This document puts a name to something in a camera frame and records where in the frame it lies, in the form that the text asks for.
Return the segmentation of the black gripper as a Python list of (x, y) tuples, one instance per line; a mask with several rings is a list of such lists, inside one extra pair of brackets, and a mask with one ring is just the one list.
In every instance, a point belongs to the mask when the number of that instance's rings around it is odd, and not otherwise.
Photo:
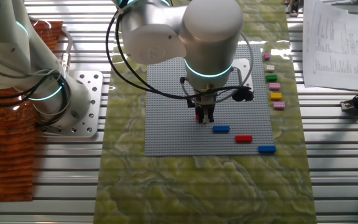
[(195, 98), (195, 105), (198, 108), (198, 122), (199, 123), (213, 123), (213, 113), (216, 101), (216, 94), (197, 96)]

